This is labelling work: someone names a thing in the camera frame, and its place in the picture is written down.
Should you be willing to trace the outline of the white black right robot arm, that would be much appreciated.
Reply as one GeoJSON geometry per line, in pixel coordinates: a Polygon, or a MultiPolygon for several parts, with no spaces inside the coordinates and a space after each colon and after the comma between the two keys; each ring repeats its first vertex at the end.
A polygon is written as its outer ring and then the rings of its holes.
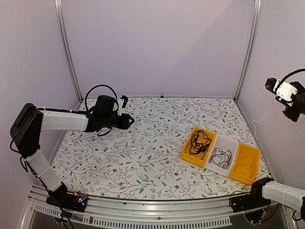
{"type": "Polygon", "coordinates": [[[255,138],[262,148],[274,179],[287,186],[305,188],[305,116],[297,122],[284,114],[284,105],[266,90],[264,83],[253,98],[255,138]]]}

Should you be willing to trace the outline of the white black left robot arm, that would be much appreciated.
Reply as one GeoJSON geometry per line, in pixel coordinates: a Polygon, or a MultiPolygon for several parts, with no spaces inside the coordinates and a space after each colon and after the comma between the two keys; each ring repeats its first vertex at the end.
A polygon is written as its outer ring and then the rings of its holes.
{"type": "Polygon", "coordinates": [[[122,112],[128,100],[124,95],[120,98],[100,95],[95,105],[84,111],[39,108],[32,103],[23,106],[10,128],[10,149],[20,155],[24,170],[31,171],[44,186],[52,204],[61,208],[74,203],[83,206],[85,200],[81,193],[68,192],[43,153],[41,141],[52,132],[77,131],[101,136],[104,128],[109,132],[114,128],[127,130],[134,122],[122,112]]]}

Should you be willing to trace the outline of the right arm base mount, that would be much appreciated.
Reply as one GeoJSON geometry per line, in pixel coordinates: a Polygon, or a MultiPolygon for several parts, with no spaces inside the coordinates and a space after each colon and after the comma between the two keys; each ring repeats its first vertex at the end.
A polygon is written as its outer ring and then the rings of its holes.
{"type": "Polygon", "coordinates": [[[271,213],[271,200],[242,191],[234,191],[229,196],[229,206],[233,212],[244,212],[248,223],[255,226],[270,220],[277,212],[279,203],[271,213]]]}

